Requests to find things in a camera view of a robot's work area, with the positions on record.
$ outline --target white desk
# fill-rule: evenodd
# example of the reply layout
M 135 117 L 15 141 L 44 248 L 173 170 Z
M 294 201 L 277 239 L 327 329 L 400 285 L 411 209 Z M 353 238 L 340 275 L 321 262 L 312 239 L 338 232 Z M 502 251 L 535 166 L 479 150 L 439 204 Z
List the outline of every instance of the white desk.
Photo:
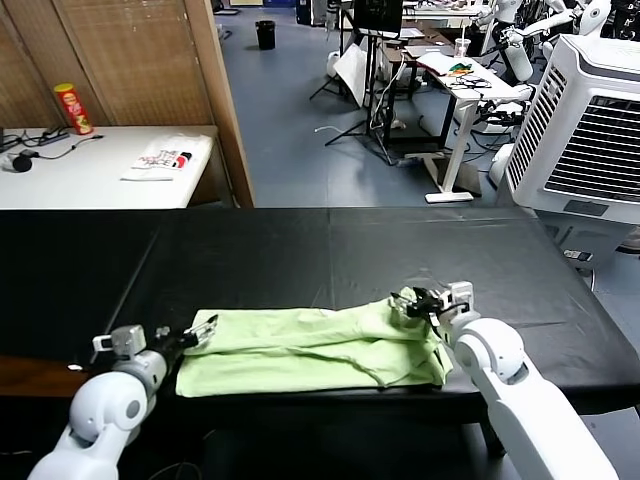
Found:
M 458 170 L 460 170 L 460 165 L 462 164 L 464 151 L 467 147 L 469 137 L 471 136 L 471 127 L 473 126 L 475 112 L 478 108 L 478 103 L 480 102 L 480 94 L 482 93 L 482 100 L 515 100 L 518 98 L 518 92 L 513 87 L 507 85 L 500 78 L 472 58 L 465 58 L 464 63 L 472 64 L 473 73 L 470 75 L 487 80 L 491 84 L 491 87 L 475 89 L 456 89 L 454 87 L 452 89 L 456 82 L 456 77 L 440 77 L 432 73 L 432 76 L 458 100 L 456 108 L 461 110 L 462 117 L 460 121 L 460 128 L 458 129 L 458 141 L 456 142 L 456 146 L 449 157 L 449 165 L 447 166 L 447 171 L 444 175 L 442 184 L 438 183 L 438 168 L 433 161 L 434 156 L 429 154 L 421 155 L 424 159 L 424 164 L 429 175 L 440 190 L 440 193 L 428 193 L 425 195 L 424 198 L 428 203 L 464 202 L 473 200 L 473 196 L 468 192 L 454 192 L 453 184 L 458 176 Z
M 402 19 L 403 20 L 450 20 L 450 19 L 467 19 L 471 20 L 478 16 L 482 8 L 482 0 L 475 0 L 473 5 L 468 2 L 466 8 L 450 9 L 450 8 L 420 8 L 418 2 L 405 1 L 402 2 Z
M 42 129 L 28 129 L 37 136 Z M 132 182 L 120 177 L 154 138 L 183 133 L 212 137 L 215 127 L 98 127 L 100 140 L 85 142 L 57 160 L 33 159 L 25 173 L 0 169 L 0 209 L 57 210 L 134 210 L 184 208 L 189 203 L 211 154 L 211 144 L 200 155 L 193 155 L 185 169 L 172 181 Z M 22 134 L 22 130 L 5 130 L 5 135 Z M 53 157 L 66 151 L 82 138 L 70 138 L 44 147 L 24 148 Z

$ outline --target table leg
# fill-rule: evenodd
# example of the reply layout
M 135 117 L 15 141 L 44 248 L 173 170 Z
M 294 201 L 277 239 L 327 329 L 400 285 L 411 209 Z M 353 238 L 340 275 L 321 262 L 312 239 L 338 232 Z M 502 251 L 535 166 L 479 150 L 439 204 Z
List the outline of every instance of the table leg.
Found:
M 393 68 L 391 69 L 391 78 L 396 77 L 399 68 L 399 64 L 393 64 Z M 384 145 L 385 148 L 389 146 L 389 138 L 391 137 L 391 123 L 393 123 L 393 106 L 396 103 L 397 84 L 398 81 L 394 80 L 389 86 L 389 100 L 387 101 L 387 114 L 384 118 L 384 136 L 382 137 L 382 145 Z
M 344 55 L 344 10 L 340 7 L 340 20 L 338 30 L 340 30 L 340 56 Z
M 373 90 L 376 88 L 376 69 L 378 66 L 377 63 L 377 50 L 378 50 L 378 39 L 377 37 L 373 36 L 373 35 L 369 35 L 369 51 L 367 52 L 367 55 L 370 54 L 369 60 L 370 60 L 370 64 L 369 62 L 367 62 L 367 71 L 366 71 L 366 79 L 367 82 L 369 83 L 369 105 L 367 107 L 367 125 L 366 125 L 366 130 L 365 132 L 367 133 L 367 135 L 369 135 L 369 132 L 371 131 L 371 113 L 373 110 L 373 102 L 375 101 L 375 95 L 373 94 Z
M 504 445 L 498 438 L 495 430 L 489 423 L 489 420 L 483 420 L 480 422 L 480 428 L 482 430 L 482 436 L 484 437 L 484 442 L 487 445 L 487 453 L 490 458 L 502 458 L 507 453 L 504 449 Z
M 444 114 L 442 130 L 440 130 L 440 137 L 438 138 L 438 148 L 444 148 L 447 144 L 447 137 L 449 136 L 449 130 L 451 129 L 451 120 L 453 120 L 453 113 L 456 110 L 456 101 L 456 97 L 453 95 L 449 96 L 447 112 Z
M 418 65 L 414 63 L 413 68 L 411 69 L 411 80 L 409 80 L 409 100 L 413 99 L 413 94 L 416 91 L 413 85 L 416 83 L 417 74 L 418 74 Z
M 462 164 L 462 157 L 464 151 L 467 148 L 467 141 L 471 136 L 471 127 L 473 126 L 473 120 L 475 111 L 478 107 L 478 101 L 465 101 L 459 102 L 459 108 L 463 111 L 462 121 L 460 122 L 460 128 L 458 130 L 458 141 L 456 146 L 451 152 L 449 157 L 449 165 L 447 171 L 444 174 L 444 180 L 442 185 L 438 184 L 437 169 L 433 168 L 434 165 L 427 165 L 427 171 L 431 177 L 434 178 L 436 185 L 440 189 L 441 193 L 428 193 L 425 195 L 425 200 L 428 203 L 442 203 L 442 202 L 466 202 L 473 200 L 473 195 L 469 192 L 453 192 L 453 184 L 458 175 L 458 170 Z

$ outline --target black cable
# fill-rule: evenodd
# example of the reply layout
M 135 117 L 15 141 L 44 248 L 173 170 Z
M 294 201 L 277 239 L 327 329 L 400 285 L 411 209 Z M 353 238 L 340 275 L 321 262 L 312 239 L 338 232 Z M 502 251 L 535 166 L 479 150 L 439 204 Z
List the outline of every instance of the black cable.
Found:
M 494 142 L 491 145 L 486 146 L 486 145 L 483 145 L 482 143 L 480 143 L 480 141 L 478 141 L 478 138 L 476 137 L 476 134 L 478 134 L 478 132 L 474 132 L 473 130 L 471 130 L 471 136 L 473 137 L 473 140 L 476 142 L 476 145 L 478 145 L 485 152 L 497 152 L 498 150 L 500 150 L 500 148 L 497 148 L 497 149 L 493 148 L 493 145 L 495 145 L 497 143 L 497 140 L 500 137 L 503 137 L 505 135 L 509 135 L 509 140 L 507 140 L 505 143 L 510 143 L 512 141 L 511 133 L 507 133 L 506 131 L 503 132 L 503 133 L 494 133 L 493 135 L 497 136 L 496 140 L 494 140 Z
M 458 308 L 458 307 L 466 307 L 465 311 L 469 311 L 469 302 L 454 303 L 453 305 L 449 305 L 444 310 L 439 311 L 438 314 L 442 315 L 443 313 L 447 313 L 448 311 L 453 310 L 454 308 Z
M 478 143 L 478 146 L 479 146 L 479 147 L 481 147 L 481 148 L 484 148 L 484 149 L 485 149 L 485 151 L 484 151 L 484 152 L 482 152 L 482 153 L 480 153 L 480 154 L 478 154 L 478 155 L 476 155 L 476 156 L 475 156 L 475 157 L 473 157 L 473 158 L 469 158 L 469 159 L 467 159 L 467 160 L 463 160 L 463 161 L 462 161 L 462 163 L 469 163 L 469 162 L 473 162 L 474 160 L 477 160 L 477 159 L 479 159 L 480 157 L 482 157 L 482 156 L 486 155 L 488 152 L 497 152 L 499 149 L 493 149 L 493 147 L 495 147 L 495 146 L 496 146 L 496 144 L 498 143 L 498 140 L 500 139 L 500 137 L 502 137 L 502 136 L 504 136 L 504 135 L 507 135 L 507 130 L 508 130 L 509 128 L 510 128 L 510 127 L 507 127 L 503 133 L 501 133 L 501 134 L 497 135 L 497 138 L 496 138 L 496 139 L 493 141 L 493 143 L 492 143 L 491 145 L 489 145 L 488 147 L 487 147 L 487 146 L 485 146 L 485 145 L 481 145 L 481 144 L 479 144 L 479 143 Z M 509 134 L 509 140 L 508 140 L 508 141 L 506 141 L 506 142 L 504 142 L 504 143 L 503 143 L 503 144 L 501 144 L 500 146 L 502 147 L 503 145 L 506 145 L 507 143 L 510 143 L 511 141 L 512 141 L 512 139 L 511 139 L 511 134 Z
M 65 152 L 61 153 L 60 155 L 57 155 L 55 157 L 45 157 L 45 156 L 42 156 L 42 155 L 38 155 L 38 158 L 43 158 L 45 160 L 57 160 L 59 158 L 64 157 L 65 155 L 70 154 L 71 152 L 73 152 L 76 148 L 78 148 L 84 142 L 90 142 L 91 140 L 100 140 L 101 138 L 104 138 L 104 135 L 94 135 L 93 137 L 83 138 L 82 140 L 80 140 L 80 141 L 74 143 L 73 145 L 71 145 Z
M 40 144 L 40 139 L 42 138 L 42 135 L 40 135 L 39 137 L 30 137 L 30 136 L 27 134 L 27 130 L 25 129 L 25 130 L 23 130 L 23 131 L 22 131 L 22 135 L 20 136 L 20 138 L 22 139 L 22 141 L 21 141 L 20 143 L 22 143 L 25 147 L 31 147 L 31 148 L 33 148 L 33 147 L 37 147 L 37 146 L 39 146 L 39 144 Z M 35 144 L 30 145 L 30 144 L 28 144 L 28 143 L 27 143 L 27 141 L 29 141 L 29 142 L 35 142 Z
M 20 145 L 22 143 L 22 139 L 18 135 L 12 135 L 12 136 L 16 137 L 16 138 L 13 139 L 13 140 L 9 140 L 8 142 L 3 143 L 2 145 L 0 145 L 0 152 L 4 152 L 5 150 L 9 150 L 10 148 L 13 148 L 16 145 Z

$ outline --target cup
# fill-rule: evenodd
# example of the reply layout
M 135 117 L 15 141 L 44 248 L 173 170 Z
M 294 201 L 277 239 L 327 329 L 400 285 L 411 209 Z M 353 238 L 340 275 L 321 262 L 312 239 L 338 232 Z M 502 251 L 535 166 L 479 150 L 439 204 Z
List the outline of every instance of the cup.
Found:
M 471 44 L 471 40 L 468 38 L 456 38 L 456 45 L 453 51 L 453 56 L 457 58 L 466 57 L 467 50 L 469 49 L 469 45 Z

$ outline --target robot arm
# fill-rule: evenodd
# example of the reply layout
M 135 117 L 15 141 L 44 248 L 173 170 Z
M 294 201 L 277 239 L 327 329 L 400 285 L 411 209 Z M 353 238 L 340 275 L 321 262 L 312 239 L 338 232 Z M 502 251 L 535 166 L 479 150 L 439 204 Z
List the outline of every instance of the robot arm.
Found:
M 159 329 L 149 349 L 140 325 L 94 338 L 97 352 L 113 351 L 119 360 L 113 371 L 93 377 L 78 390 L 69 424 L 29 480 L 117 480 L 120 455 L 153 410 L 162 381 L 185 348 L 213 335 L 216 319 L 182 333 Z
M 518 9 L 524 0 L 498 0 L 491 9 L 480 10 L 475 24 L 478 26 L 488 25 L 492 20 L 496 22 L 514 24 Z
M 444 293 L 414 291 L 416 301 L 394 295 L 398 306 L 429 321 L 453 350 L 523 480 L 618 478 L 566 397 L 540 375 L 518 332 L 474 310 L 471 283 L 453 283 Z

